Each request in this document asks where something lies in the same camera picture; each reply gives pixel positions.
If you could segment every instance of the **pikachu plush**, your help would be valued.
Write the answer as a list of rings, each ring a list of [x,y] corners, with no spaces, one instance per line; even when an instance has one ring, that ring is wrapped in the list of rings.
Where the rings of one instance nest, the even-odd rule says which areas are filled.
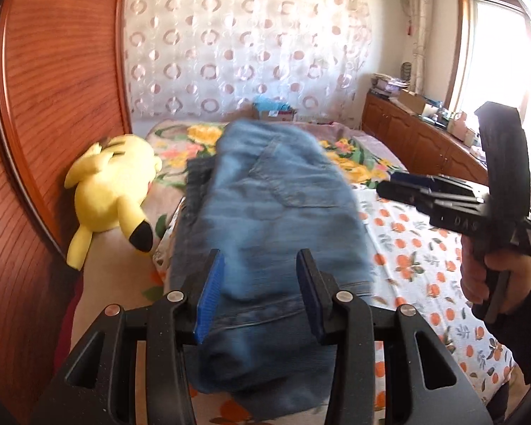
[[[77,185],[75,211],[80,226],[67,252],[69,266],[82,268],[93,233],[118,226],[136,249],[151,250],[152,228],[140,204],[161,165],[153,148],[133,134],[114,137],[105,145],[95,143],[73,163],[65,188]]]

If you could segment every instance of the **metal screw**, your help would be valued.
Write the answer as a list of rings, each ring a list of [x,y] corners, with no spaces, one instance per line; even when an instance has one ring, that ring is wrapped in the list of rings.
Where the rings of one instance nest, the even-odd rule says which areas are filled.
[[[120,305],[112,304],[112,305],[107,306],[104,309],[104,314],[106,316],[116,316],[119,313],[120,313]]]
[[[402,305],[399,311],[405,316],[415,316],[415,314],[417,313],[415,307],[409,304]]]
[[[181,291],[171,291],[167,294],[167,300],[170,302],[181,302],[184,298],[184,295]]]
[[[354,298],[354,296],[348,291],[338,291],[336,293],[336,298],[337,300],[346,303],[350,302]]]

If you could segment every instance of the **wooden headboard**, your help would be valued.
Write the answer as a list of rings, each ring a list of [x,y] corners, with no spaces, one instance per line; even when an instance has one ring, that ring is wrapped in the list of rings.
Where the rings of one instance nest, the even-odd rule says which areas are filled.
[[[92,143],[130,132],[121,1],[0,8],[0,400],[20,423],[51,378],[76,278],[65,173]]]

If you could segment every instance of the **blue denim jeans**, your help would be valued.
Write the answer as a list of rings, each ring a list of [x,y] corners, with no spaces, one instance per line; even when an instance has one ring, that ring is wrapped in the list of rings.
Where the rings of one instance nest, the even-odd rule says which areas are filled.
[[[216,159],[188,170],[171,288],[211,248],[226,264],[211,333],[185,354],[189,382],[232,393],[255,420],[318,406],[330,393],[335,350],[310,332],[296,255],[310,249],[341,288],[370,294],[366,232],[350,187],[311,135],[259,121],[227,126]]]

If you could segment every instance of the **patterned curtain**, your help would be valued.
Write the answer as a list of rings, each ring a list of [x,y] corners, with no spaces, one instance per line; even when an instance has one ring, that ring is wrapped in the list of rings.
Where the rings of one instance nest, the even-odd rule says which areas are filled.
[[[345,124],[371,41],[363,0],[126,0],[133,120],[248,116],[258,95]]]
[[[409,90],[423,93],[425,82],[425,50],[429,42],[432,24],[433,0],[409,0],[411,14],[411,37],[413,40],[413,59],[411,84]]]

